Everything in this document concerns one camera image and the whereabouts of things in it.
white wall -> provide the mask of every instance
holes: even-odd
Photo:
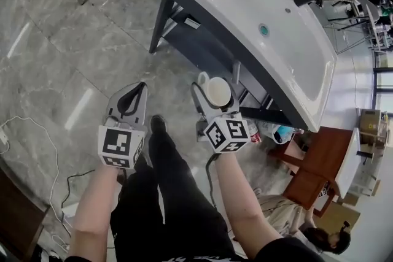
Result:
[[[384,262],[393,250],[393,148],[385,151],[379,179],[376,196],[360,197],[355,207],[360,217],[351,245],[340,255],[349,262]]]

wooden table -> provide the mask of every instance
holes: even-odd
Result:
[[[360,163],[360,158],[354,153],[359,146],[359,131],[321,127],[318,133],[312,134],[307,152],[300,149],[299,140],[295,136],[290,142],[271,150],[269,155],[295,166],[297,172],[284,196],[305,209],[315,203],[325,184],[330,184],[327,202],[321,210],[314,211],[321,217],[334,196],[343,195],[349,188],[346,182],[351,179],[348,177],[354,176],[356,170],[353,171],[353,168],[357,168],[356,165]]]

person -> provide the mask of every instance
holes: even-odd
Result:
[[[302,206],[282,195],[263,195],[260,189],[254,189],[254,193],[269,224],[282,236],[299,239],[317,254],[332,252],[339,255],[349,247],[349,223],[344,222],[339,232],[329,234],[316,227],[313,220],[314,206],[303,215]]]
[[[153,167],[138,159],[112,213],[119,170],[101,165],[94,172],[79,202],[66,261],[104,261],[109,225],[118,262],[244,261],[233,249],[225,220],[198,189],[161,116],[152,117],[150,130]],[[269,225],[234,153],[221,155],[215,163],[228,219],[249,259],[323,261],[301,241],[282,237]]]

black shoe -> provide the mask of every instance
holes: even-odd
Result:
[[[164,118],[160,115],[154,115],[150,119],[150,130],[154,133],[165,133],[166,132],[166,122]]]

black pants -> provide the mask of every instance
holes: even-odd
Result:
[[[152,135],[149,155],[153,168],[137,162],[137,173],[128,178],[111,216],[117,260],[233,256],[224,219],[198,189],[167,133]],[[157,184],[164,201],[165,225]]]

